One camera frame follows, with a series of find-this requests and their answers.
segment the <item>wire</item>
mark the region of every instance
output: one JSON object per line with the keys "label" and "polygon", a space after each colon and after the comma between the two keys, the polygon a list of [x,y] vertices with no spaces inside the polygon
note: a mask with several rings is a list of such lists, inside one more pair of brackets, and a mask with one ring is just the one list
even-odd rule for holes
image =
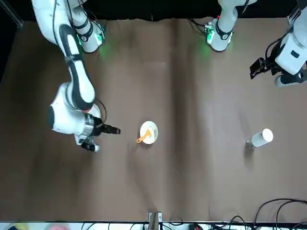
{"label": "wire", "polygon": [[287,202],[283,203],[282,205],[280,205],[280,207],[279,207],[279,209],[276,213],[276,230],[277,230],[277,227],[278,227],[278,215],[279,215],[280,210],[282,209],[283,206],[290,204],[290,203],[301,203],[301,204],[307,205],[306,201],[302,201],[302,200],[287,201]]}
{"label": "wire", "polygon": [[167,226],[167,225],[165,225],[165,224],[162,224],[162,226],[164,226],[164,227],[166,227],[166,228],[172,230],[169,226]]}
{"label": "wire", "polygon": [[99,103],[100,103],[100,104],[102,105],[102,107],[104,108],[104,111],[105,111],[105,118],[104,118],[104,120],[103,120],[103,123],[105,123],[105,122],[106,122],[106,118],[107,118],[106,107],[105,107],[105,105],[102,103],[102,101],[100,101],[97,97],[96,97],[96,100],[98,100]]}
{"label": "wire", "polygon": [[169,222],[169,224],[170,224],[170,225],[173,225],[173,226],[180,226],[180,225],[183,225],[183,223],[182,223],[182,222],[181,222],[181,223],[179,223],[179,224],[174,224],[174,223]]}
{"label": "wire", "polygon": [[193,26],[193,24],[192,24],[192,22],[188,19],[188,22],[189,22],[189,24],[190,24],[190,26],[191,26],[191,28],[192,28],[192,31],[193,31],[193,33],[195,34],[195,35],[200,35],[200,36],[204,36],[204,31],[202,31],[199,27],[197,27],[197,29],[200,31],[200,32],[198,32],[198,31],[196,31],[195,30],[195,28],[194,28],[194,26]]}
{"label": "wire", "polygon": [[283,37],[280,37],[278,39],[276,39],[275,41],[273,41],[271,44],[268,45],[267,49],[265,50],[265,59],[268,59],[268,51],[269,48],[274,45],[275,43],[279,42],[281,39],[283,39]]}
{"label": "wire", "polygon": [[307,223],[307,220],[303,221],[303,222],[300,222],[298,223],[297,225],[294,225],[291,229],[295,229],[297,228],[298,226],[300,226],[301,224],[306,224]]}
{"label": "wire", "polygon": [[201,26],[201,27],[205,27],[205,25],[197,23],[194,18],[189,18],[188,20],[190,20],[193,24],[197,25],[197,26]]}
{"label": "wire", "polygon": [[91,224],[86,230],[89,230],[96,222],[94,222],[93,224]]}
{"label": "wire", "polygon": [[132,226],[131,226],[131,228],[130,228],[130,230],[132,229],[132,227],[135,225],[135,223],[134,224],[132,224]]}
{"label": "wire", "polygon": [[91,12],[90,10],[85,10],[85,11],[91,13],[91,15],[94,16],[95,20],[98,21],[96,15],[95,15],[93,12]]}
{"label": "wire", "polygon": [[299,199],[291,199],[291,198],[278,198],[278,199],[274,199],[274,200],[269,200],[265,203],[263,203],[259,208],[258,208],[258,211],[255,215],[255,219],[254,219],[254,224],[257,222],[257,218],[258,218],[258,215],[260,213],[260,210],[267,204],[269,203],[272,203],[272,202],[275,202],[275,201],[296,201],[296,202],[301,202],[301,203],[304,203],[304,204],[307,204],[307,201],[305,200],[299,200]]}
{"label": "wire", "polygon": [[210,230],[224,230],[222,227],[217,226],[215,224],[211,224],[209,229]]}
{"label": "wire", "polygon": [[229,230],[230,230],[230,228],[231,228],[231,224],[232,224],[232,222],[234,222],[234,220],[235,220],[235,218],[239,218],[239,219],[241,219],[242,221],[243,221],[243,223],[244,223],[244,227],[245,227],[245,230],[247,230],[247,228],[246,228],[246,224],[245,224],[245,221],[243,220],[243,218],[242,217],[240,217],[239,215],[236,215],[236,216],[234,216],[230,221],[229,221]]}
{"label": "wire", "polygon": [[169,224],[170,224],[170,225],[173,225],[173,226],[180,226],[180,225],[183,225],[183,220],[182,220],[182,218],[180,218],[181,223],[179,223],[179,224],[171,223],[171,221],[172,221],[172,217],[169,219]]}
{"label": "wire", "polygon": [[282,209],[283,206],[287,205],[287,204],[290,204],[290,203],[293,203],[294,201],[287,201],[285,203],[283,203],[282,205],[280,205],[277,213],[276,213],[276,230],[277,230],[277,227],[278,227],[278,215],[279,215],[279,212],[280,210]]}
{"label": "wire", "polygon": [[245,4],[243,6],[243,10],[240,13],[240,15],[238,16],[238,18],[240,18],[245,13],[246,8],[248,7],[248,3],[249,3],[249,0],[246,0]]}
{"label": "wire", "polygon": [[69,4],[69,1],[68,1],[68,0],[66,0],[66,2],[67,2],[68,9],[69,9],[69,13],[70,13],[70,15],[71,15],[71,24],[72,24],[72,27],[74,28],[75,25],[73,24],[72,12],[71,12],[71,5]]}

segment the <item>orange spoon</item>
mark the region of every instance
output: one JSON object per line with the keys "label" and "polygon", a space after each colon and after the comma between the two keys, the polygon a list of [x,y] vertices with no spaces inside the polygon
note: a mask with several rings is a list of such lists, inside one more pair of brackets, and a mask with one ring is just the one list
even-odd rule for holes
{"label": "orange spoon", "polygon": [[142,140],[144,140],[147,136],[149,136],[149,137],[151,137],[152,136],[152,134],[151,134],[151,132],[150,132],[150,130],[148,129],[148,130],[146,130],[146,133],[143,135],[143,136],[141,136],[139,139],[137,139],[137,143],[140,143]]}

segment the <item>white plate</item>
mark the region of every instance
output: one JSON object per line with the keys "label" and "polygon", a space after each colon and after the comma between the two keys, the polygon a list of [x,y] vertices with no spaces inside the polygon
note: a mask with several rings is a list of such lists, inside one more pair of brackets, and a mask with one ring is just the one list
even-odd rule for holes
{"label": "white plate", "polygon": [[157,125],[152,122],[152,121],[146,121],[140,129],[140,136],[145,135],[146,131],[149,129],[149,131],[151,132],[151,137],[146,137],[143,142],[147,145],[151,145],[155,142],[155,140],[157,140],[158,137],[158,127]]}

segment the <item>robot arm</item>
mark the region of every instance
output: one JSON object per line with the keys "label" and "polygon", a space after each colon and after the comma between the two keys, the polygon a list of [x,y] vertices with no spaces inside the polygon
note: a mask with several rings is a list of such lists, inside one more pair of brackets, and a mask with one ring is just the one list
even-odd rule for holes
{"label": "robot arm", "polygon": [[237,6],[246,7],[255,3],[257,0],[218,0],[222,12],[219,19],[205,25],[207,33],[207,43],[216,51],[223,51],[230,43],[232,30],[238,19]]}
{"label": "robot arm", "polygon": [[[300,84],[307,80],[303,69],[307,61],[307,7],[296,7],[288,17],[289,27],[285,34],[271,43],[265,58],[259,58],[250,66],[250,77],[271,71],[272,75],[281,73],[275,79],[277,87]],[[268,49],[274,45],[268,57]]]}
{"label": "robot arm", "polygon": [[95,51],[101,45],[96,38],[102,30],[87,18],[84,11],[79,9],[73,14],[71,9],[68,10],[69,5],[77,4],[76,1],[71,0],[70,4],[68,0],[32,0],[43,36],[60,47],[71,76],[71,82],[60,85],[49,108],[48,122],[54,131],[74,134],[77,145],[97,151],[99,146],[94,143],[93,136],[99,136],[101,132],[120,134],[120,130],[103,124],[100,110],[94,104],[94,87],[85,69],[79,39],[71,27],[71,21],[82,37],[84,50],[88,52]]}

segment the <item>brown table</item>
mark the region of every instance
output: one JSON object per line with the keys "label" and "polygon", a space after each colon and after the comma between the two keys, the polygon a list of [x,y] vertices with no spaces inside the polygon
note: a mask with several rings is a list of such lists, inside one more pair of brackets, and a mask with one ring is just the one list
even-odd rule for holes
{"label": "brown table", "polygon": [[[84,58],[107,123],[122,134],[102,134],[101,151],[90,153],[48,127],[48,107],[70,77],[58,48],[26,23],[0,86],[0,219],[142,221],[159,210],[164,220],[252,221],[269,199],[307,199],[306,85],[249,78],[286,25],[239,19],[216,53],[186,20],[108,22],[106,44]],[[150,147],[136,144],[146,120],[159,127]],[[245,155],[245,140],[266,127],[274,141]],[[274,221],[276,207],[259,220]],[[280,220],[305,212],[291,204]]]}

